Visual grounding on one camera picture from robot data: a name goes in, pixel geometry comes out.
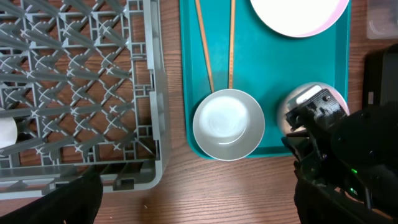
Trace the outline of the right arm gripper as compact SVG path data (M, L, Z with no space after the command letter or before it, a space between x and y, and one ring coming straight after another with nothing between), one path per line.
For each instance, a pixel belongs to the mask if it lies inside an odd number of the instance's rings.
M397 223L397 177L350 177L347 140L336 135L348 115L330 90L285 117L293 132L281 140L296 158L301 223Z

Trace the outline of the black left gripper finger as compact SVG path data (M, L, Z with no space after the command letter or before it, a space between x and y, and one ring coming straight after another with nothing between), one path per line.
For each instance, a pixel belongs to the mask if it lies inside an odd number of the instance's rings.
M101 206L103 183L89 170L80 178L1 217L1 224L93 223Z

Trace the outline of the white cup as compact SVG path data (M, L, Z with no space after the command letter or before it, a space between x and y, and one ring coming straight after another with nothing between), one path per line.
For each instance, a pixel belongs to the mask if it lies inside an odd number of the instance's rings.
M14 118L0 119L0 148L8 147L17 141L17 124Z

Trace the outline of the grey bowl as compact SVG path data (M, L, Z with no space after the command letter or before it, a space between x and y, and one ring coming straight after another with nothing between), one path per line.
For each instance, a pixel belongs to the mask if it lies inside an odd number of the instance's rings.
M219 161L236 161L250 155L260 145L265 130L260 104L236 89L219 90L207 96L192 120L198 147Z

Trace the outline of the wooden chopstick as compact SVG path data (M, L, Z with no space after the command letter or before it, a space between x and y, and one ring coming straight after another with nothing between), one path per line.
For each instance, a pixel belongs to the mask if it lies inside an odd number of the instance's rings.
M200 0L195 0L195 5L196 5L196 10L197 10L197 17L198 17L198 23L199 23L199 28L200 28L201 41L203 44L203 53L205 56L206 69L208 72L208 80L209 80L209 84L210 84L210 90L213 93L215 91L215 88L214 88L214 82L213 82L213 75L212 75L212 71L211 71L208 43L207 43L206 34L205 34L205 26L204 26L204 22L203 22L203 14L201 11Z
M229 31L229 64L228 64L228 88L233 88L234 72L234 32L236 17L236 1L231 0L230 31Z

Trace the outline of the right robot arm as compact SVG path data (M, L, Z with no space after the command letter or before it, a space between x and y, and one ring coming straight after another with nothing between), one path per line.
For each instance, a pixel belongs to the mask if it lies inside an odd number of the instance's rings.
M295 156L302 223L397 222L397 109L346 114L321 90L290 109L282 138Z

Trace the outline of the grey plastic dish rack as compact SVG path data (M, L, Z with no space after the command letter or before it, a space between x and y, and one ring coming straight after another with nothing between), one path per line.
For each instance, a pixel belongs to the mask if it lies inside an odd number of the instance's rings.
M147 190L170 158L160 3L2 1L1 198L44 196L95 168L105 192Z

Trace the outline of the black tray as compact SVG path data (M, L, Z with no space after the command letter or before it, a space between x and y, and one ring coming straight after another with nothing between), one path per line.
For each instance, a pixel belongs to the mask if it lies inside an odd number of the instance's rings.
M362 107L374 106L397 108L397 44L365 57Z

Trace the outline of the teal plastic tray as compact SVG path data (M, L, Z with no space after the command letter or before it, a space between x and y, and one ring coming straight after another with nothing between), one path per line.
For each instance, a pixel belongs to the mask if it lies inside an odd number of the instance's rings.
M201 11L208 43L215 90L228 86L229 1L202 1ZM180 2L182 78L187 141L200 157L192 131L197 106L210 93L203 44L194 1ZM253 158L288 156L277 125L277 110L295 88L310 82L333 86L348 94L351 11L326 31L295 39L274 32L256 15L249 1L236 3L234 82L260 104L265 117L264 137Z

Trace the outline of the white round plate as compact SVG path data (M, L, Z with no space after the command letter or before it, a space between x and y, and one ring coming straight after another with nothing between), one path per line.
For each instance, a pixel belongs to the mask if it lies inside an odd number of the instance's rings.
M330 28L344 13L349 0L251 0L269 28L288 37L304 38Z

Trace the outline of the clear plastic bin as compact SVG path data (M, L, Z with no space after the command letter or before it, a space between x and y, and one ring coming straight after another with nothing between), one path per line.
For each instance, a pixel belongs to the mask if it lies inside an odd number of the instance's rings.
M367 37L397 39L397 0L368 0Z

